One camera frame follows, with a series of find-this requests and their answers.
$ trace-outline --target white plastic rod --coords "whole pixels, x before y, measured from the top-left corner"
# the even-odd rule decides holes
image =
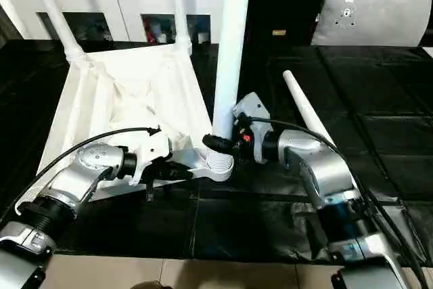
[[[191,38],[187,27],[185,0],[175,0],[176,44],[181,49],[187,49],[192,54]]]
[[[11,0],[0,0],[0,6],[5,11],[7,17],[11,20],[17,31],[21,34],[24,39],[30,39],[30,34],[27,31],[27,27],[21,21],[18,13],[16,12],[15,6]]]
[[[60,12],[59,8],[55,4],[54,0],[42,0],[47,8],[48,16],[53,23],[55,31],[59,35],[60,40],[63,43],[63,47],[66,54],[66,59],[71,61],[83,61],[85,60],[85,53],[81,49],[80,45],[76,42],[70,27],[65,20],[65,17]]]
[[[212,132],[226,139],[231,139],[233,129],[247,9],[248,0],[224,0]],[[211,169],[222,171],[229,168],[232,157],[210,152],[207,162]]]
[[[335,145],[335,143],[332,141],[331,136],[326,131],[326,128],[323,125],[322,121],[320,121],[320,118],[317,116],[316,111],[314,111],[314,108],[310,104],[310,101],[308,100],[308,98],[306,98],[306,95],[302,91],[302,88],[300,88],[298,81],[296,81],[296,78],[292,74],[292,72],[290,70],[286,70],[285,72],[283,72],[283,78],[286,81],[287,86],[289,87],[290,93],[292,94],[296,106],[298,106],[298,110],[300,112],[300,115],[302,115],[306,126],[311,131],[321,134],[328,141],[332,142]]]

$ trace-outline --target black cable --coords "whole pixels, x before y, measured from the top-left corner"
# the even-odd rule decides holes
[[[257,121],[257,122],[265,122],[265,123],[275,123],[278,125],[284,125],[286,127],[290,127],[294,130],[303,131],[313,137],[315,137],[320,142],[327,145],[331,150],[333,150],[335,153],[339,154],[341,158],[347,163],[346,158],[344,157],[343,153],[328,139],[326,139],[324,136],[322,136],[320,133],[316,133],[314,131],[311,131],[307,128],[300,127],[299,125],[295,125],[294,123],[289,123],[285,121],[280,120],[274,120],[270,118],[258,118],[258,117],[249,117],[249,120],[251,122]],[[418,281],[421,284],[421,287],[423,289],[428,289],[427,280],[426,277],[422,271],[421,265],[418,262],[418,258],[416,254],[414,253],[413,249],[410,247],[408,241],[406,240],[406,237],[401,233],[400,229],[397,227],[395,222],[392,220],[390,215],[385,211],[384,207],[380,204],[379,200],[376,198],[376,196],[373,194],[373,192],[366,187],[361,180],[356,176],[356,174],[351,169],[350,165],[347,164],[348,169],[350,173],[352,174],[355,183],[358,185],[359,191],[361,193],[361,196],[363,197],[364,201],[368,203],[368,199],[370,199],[373,202],[373,205],[379,210],[380,214],[385,219],[386,223],[390,226],[391,230],[394,232],[395,236],[401,243],[400,251],[403,252],[403,257],[407,259],[408,264],[411,266],[412,271],[417,276]],[[384,227],[383,223],[379,222],[377,223],[381,231],[389,238],[389,231]]]
[[[9,211],[15,206],[16,202],[27,192],[28,189],[30,189],[32,187],[33,184],[35,184],[35,182],[40,179],[43,175],[46,174],[47,171],[49,171],[50,169],[52,169],[59,161],[61,161],[63,158],[65,158],[66,156],[68,156],[69,154],[73,153],[75,150],[87,145],[88,143],[91,143],[95,140],[101,139],[101,138],[105,138],[111,135],[116,135],[118,133],[126,133],[126,132],[133,132],[133,131],[147,131],[150,134],[154,134],[155,132],[159,131],[159,129],[153,129],[153,128],[148,128],[148,127],[137,127],[137,128],[126,128],[126,129],[119,129],[119,130],[113,130],[113,131],[109,131],[109,132],[105,132],[105,133],[101,133],[100,135],[96,135],[92,138],[88,138],[87,140],[84,140],[78,144],[76,144],[75,146],[71,147],[70,149],[66,150],[64,153],[60,154],[58,157],[56,157],[55,159],[53,159],[42,171],[40,171],[35,178],[33,179],[32,182],[30,182],[29,185],[27,185],[27,187],[20,193],[19,196],[17,196],[15,198],[15,200],[6,208],[5,212],[2,214],[1,218],[0,218],[0,223],[3,222],[4,218],[6,218],[7,214],[9,213]]]

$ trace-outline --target robotic arm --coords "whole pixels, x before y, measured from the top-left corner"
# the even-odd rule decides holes
[[[274,131],[266,122],[269,113],[255,93],[247,95],[233,113],[239,137],[229,141],[207,135],[204,144],[224,154],[253,156],[259,164],[278,161],[283,168],[299,172],[328,238],[331,259],[349,265],[332,277],[334,288],[410,288],[339,153],[309,133]],[[141,178],[149,193],[154,179],[192,177],[186,166],[167,162],[170,156],[155,153],[144,169]],[[55,242],[92,197],[97,184],[134,175],[136,169],[137,157],[125,147],[90,143],[80,148],[72,164],[33,202],[23,202],[21,215],[0,231],[0,288],[39,288]]]
[[[334,288],[410,288],[341,155],[311,134],[276,132],[269,122],[257,121],[269,119],[269,113],[255,93],[239,102],[233,113],[239,137],[231,142],[205,136],[204,143],[225,154],[235,148],[240,154],[252,154],[259,164],[278,161],[299,172],[327,236],[331,260],[349,265],[332,277]]]
[[[148,186],[148,198],[152,198],[154,179],[192,177],[186,166],[167,161],[171,157],[168,138],[166,145],[167,150],[162,152],[168,156],[151,150],[154,156],[141,174],[141,182]],[[23,202],[18,207],[21,215],[0,231],[0,288],[39,288],[56,241],[92,197],[97,184],[133,176],[136,171],[137,156],[126,147],[90,143],[80,148],[72,164],[55,175],[33,202]]]

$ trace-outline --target tile floor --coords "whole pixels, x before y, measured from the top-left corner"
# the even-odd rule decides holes
[[[43,289],[130,289],[158,280],[174,289],[332,289],[338,267],[55,255]],[[407,272],[413,288],[415,276]],[[433,288],[433,269],[424,269]]]

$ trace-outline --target black table mat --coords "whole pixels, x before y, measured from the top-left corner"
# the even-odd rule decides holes
[[[85,43],[85,51],[140,46]],[[212,116],[217,46],[192,62]],[[59,43],[0,50],[3,166],[0,210],[39,164],[68,65]],[[290,69],[348,161],[425,265],[433,266],[433,61],[423,49],[292,47],[244,52],[239,97],[257,92],[274,118],[303,124],[282,72]],[[239,164],[207,179],[92,202],[59,252],[134,257],[326,263],[325,237],[299,177],[271,163]]]

